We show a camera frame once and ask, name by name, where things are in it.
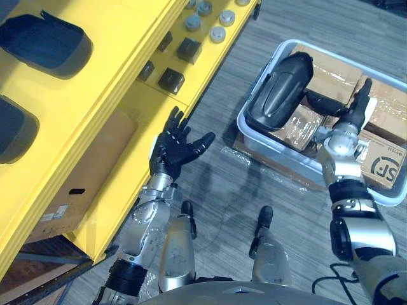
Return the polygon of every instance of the gray cylindrical part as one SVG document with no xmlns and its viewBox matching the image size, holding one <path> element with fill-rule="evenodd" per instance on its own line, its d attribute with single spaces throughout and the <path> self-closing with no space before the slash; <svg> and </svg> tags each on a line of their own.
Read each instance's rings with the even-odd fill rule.
<svg viewBox="0 0 407 305">
<path fill-rule="evenodd" d="M 160 261 L 158 286 L 162 292 L 193 283 L 195 259 L 189 217 L 178 216 L 170 225 Z"/>
<path fill-rule="evenodd" d="M 184 24 L 188 31 L 195 32 L 201 27 L 201 20 L 198 15 L 192 15 L 185 20 Z"/>
<path fill-rule="evenodd" d="M 291 284 L 287 254 L 267 228 L 259 231 L 260 244 L 252 270 L 252 281 L 278 285 Z"/>
<path fill-rule="evenodd" d="M 213 27 L 209 35 L 214 43 L 221 43 L 226 37 L 226 31 L 223 27 Z"/>
<path fill-rule="evenodd" d="M 187 5 L 185 6 L 185 8 L 190 10 L 190 9 L 194 8 L 196 4 L 197 4 L 197 0 L 190 0 L 187 3 Z"/>
<path fill-rule="evenodd" d="M 219 16 L 219 22 L 224 27 L 229 27 L 235 23 L 235 13 L 231 10 L 224 10 Z"/>
<path fill-rule="evenodd" d="M 240 6 L 245 6 L 250 3 L 250 0 L 236 0 L 236 4 Z"/>
<path fill-rule="evenodd" d="M 208 16 L 212 13 L 212 3 L 209 1 L 201 1 L 197 5 L 197 12 L 200 16 Z"/>
</svg>

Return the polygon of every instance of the brown cardboard box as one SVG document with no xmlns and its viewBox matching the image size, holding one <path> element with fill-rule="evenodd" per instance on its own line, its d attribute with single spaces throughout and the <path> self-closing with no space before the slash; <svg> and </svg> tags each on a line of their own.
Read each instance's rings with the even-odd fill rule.
<svg viewBox="0 0 407 305">
<path fill-rule="evenodd" d="M 365 80 L 363 76 L 356 91 Z M 377 105 L 365 129 L 395 144 L 407 143 L 407 93 L 372 79 L 369 95 L 377 98 Z"/>
<path fill-rule="evenodd" d="M 366 182 L 391 189 L 403 165 L 406 150 L 366 130 L 359 138 L 369 144 L 357 159 L 362 163 Z"/>
<path fill-rule="evenodd" d="M 79 224 L 135 131 L 115 110 L 55 195 L 26 243 L 71 232 Z"/>
<path fill-rule="evenodd" d="M 322 120 L 321 115 L 300 104 L 288 122 L 280 130 L 270 132 L 270 135 L 293 149 L 302 151 L 311 141 Z"/>
<path fill-rule="evenodd" d="M 299 51 L 313 58 L 314 76 L 307 89 L 347 105 L 362 71 L 302 44 L 297 44 L 291 53 Z"/>
</svg>

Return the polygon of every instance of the gray plastic bin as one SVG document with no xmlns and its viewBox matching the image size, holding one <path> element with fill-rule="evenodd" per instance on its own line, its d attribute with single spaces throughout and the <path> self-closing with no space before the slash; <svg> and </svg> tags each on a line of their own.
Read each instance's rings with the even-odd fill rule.
<svg viewBox="0 0 407 305">
<path fill-rule="evenodd" d="M 289 168 L 290 170 L 307 177 L 308 179 L 314 181 L 315 183 L 324 186 L 324 179 L 322 177 L 322 167 L 314 159 L 310 159 L 303 154 L 277 142 L 273 139 L 262 135 L 261 133 L 253 130 L 246 123 L 244 112 L 249 102 L 255 96 L 255 93 L 259 90 L 262 82 L 265 80 L 267 74 L 273 70 L 273 68 L 285 57 L 290 55 L 291 51 L 297 44 L 303 44 L 309 48 L 313 48 L 319 52 L 325 53 L 329 56 L 332 56 L 338 60 L 342 60 L 354 67 L 359 68 L 367 76 L 375 78 L 383 83 L 393 86 L 401 91 L 407 92 L 407 84 L 401 81 L 398 81 L 390 76 L 387 76 L 381 72 L 375 71 L 372 68 L 366 67 L 365 65 L 358 64 L 352 60 L 349 60 L 345 57 L 334 54 L 330 51 L 323 50 L 317 46 L 300 41 L 297 39 L 290 39 L 281 43 L 275 50 L 271 61 L 266 65 L 264 70 L 259 75 L 257 81 L 254 83 L 250 94 L 244 104 L 242 110 L 240 110 L 237 116 L 237 126 L 244 136 L 244 144 L 249 149 L 256 151 L 263 156 L 278 162 L 281 165 Z M 394 186 L 390 190 L 384 189 L 373 189 L 369 188 L 369 192 L 372 194 L 376 202 L 380 205 L 393 207 L 400 202 L 407 195 L 407 179 L 406 179 L 406 162 L 404 161 L 401 173 L 397 177 Z"/>
</svg>

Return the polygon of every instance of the black joint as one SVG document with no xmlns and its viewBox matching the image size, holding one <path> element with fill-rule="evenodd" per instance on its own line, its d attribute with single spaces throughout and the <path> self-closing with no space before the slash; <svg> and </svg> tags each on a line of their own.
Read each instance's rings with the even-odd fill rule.
<svg viewBox="0 0 407 305">
<path fill-rule="evenodd" d="M 341 218 L 333 219 L 330 225 L 332 252 L 341 261 L 352 260 L 352 244 L 348 227 Z"/>
<path fill-rule="evenodd" d="M 358 180 L 341 180 L 331 184 L 329 186 L 329 195 L 332 203 L 345 199 L 368 199 L 373 201 L 368 188 Z"/>
<path fill-rule="evenodd" d="M 147 275 L 143 267 L 121 259 L 114 262 L 109 272 L 106 287 L 135 297 L 139 295 Z"/>
</svg>

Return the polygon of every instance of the yellow shelf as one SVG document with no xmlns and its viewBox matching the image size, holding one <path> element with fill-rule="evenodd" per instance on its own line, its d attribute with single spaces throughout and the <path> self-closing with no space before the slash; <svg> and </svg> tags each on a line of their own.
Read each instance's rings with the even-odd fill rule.
<svg viewBox="0 0 407 305">
<path fill-rule="evenodd" d="M 194 14 L 194 11 L 183 10 L 170 30 L 174 40 L 164 52 L 156 50 L 150 58 L 155 69 L 145 83 L 183 104 L 193 105 L 205 90 L 257 3 L 251 1 L 247 6 L 239 6 L 234 0 L 212 1 L 212 13 L 207 17 L 200 17 L 201 28 L 196 32 L 188 32 L 184 26 L 185 19 Z M 219 23 L 219 15 L 223 10 L 232 10 L 236 14 L 235 23 L 224 27 L 226 39 L 222 43 L 213 43 L 209 32 L 215 26 L 222 26 Z M 177 57 L 177 49 L 186 37 L 202 44 L 202 52 L 195 64 Z M 158 86 L 158 80 L 168 67 L 183 73 L 185 77 L 185 82 L 177 95 Z"/>
<path fill-rule="evenodd" d="M 93 53 L 75 77 L 60 80 L 0 50 L 0 93 L 33 113 L 40 124 L 26 154 L 13 164 L 0 165 L 0 278 L 185 4 L 186 0 L 21 0 L 11 12 L 9 17 L 46 10 L 76 24 L 92 40 Z"/>
<path fill-rule="evenodd" d="M 104 258 L 105 249 L 134 204 L 141 186 L 149 178 L 149 152 L 170 111 L 178 106 L 187 116 L 193 110 L 257 1 L 251 1 L 243 7 L 237 6 L 234 0 L 217 0 L 212 1 L 212 4 L 213 12 L 211 16 L 202 18 L 202 31 L 199 33 L 191 34 L 183 26 L 184 19 L 194 13 L 192 10 L 184 10 L 178 16 L 171 28 L 174 40 L 164 52 L 155 51 L 151 57 L 155 70 L 147 83 L 135 81 L 119 104 L 119 108 L 136 123 L 136 133 L 77 230 L 67 234 L 95 262 Z M 236 21 L 226 28 L 225 41 L 214 44 L 209 41 L 208 31 L 219 25 L 217 18 L 226 9 L 236 13 Z M 195 65 L 177 58 L 176 50 L 184 37 L 195 38 L 203 43 L 202 53 Z M 167 67 L 185 76 L 186 81 L 177 95 L 156 86 Z"/>
</svg>

